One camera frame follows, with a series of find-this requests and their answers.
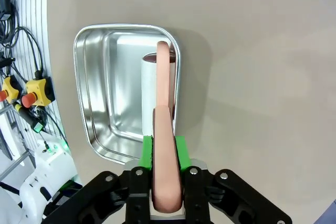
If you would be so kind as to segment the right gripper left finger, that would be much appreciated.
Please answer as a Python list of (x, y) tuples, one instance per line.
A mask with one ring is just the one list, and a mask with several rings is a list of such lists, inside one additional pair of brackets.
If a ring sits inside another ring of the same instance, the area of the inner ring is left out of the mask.
[(150, 222), (153, 138), (144, 137), (136, 164), (116, 175), (104, 171), (93, 178), (43, 223), (104, 223), (125, 208), (124, 223)]

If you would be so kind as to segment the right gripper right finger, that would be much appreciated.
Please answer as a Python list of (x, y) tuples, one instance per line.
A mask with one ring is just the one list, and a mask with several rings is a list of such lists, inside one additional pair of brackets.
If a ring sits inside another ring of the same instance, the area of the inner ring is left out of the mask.
[(232, 223), (292, 223), (291, 218), (230, 169), (212, 174), (192, 164), (184, 137), (176, 137), (186, 223), (211, 223), (214, 207)]

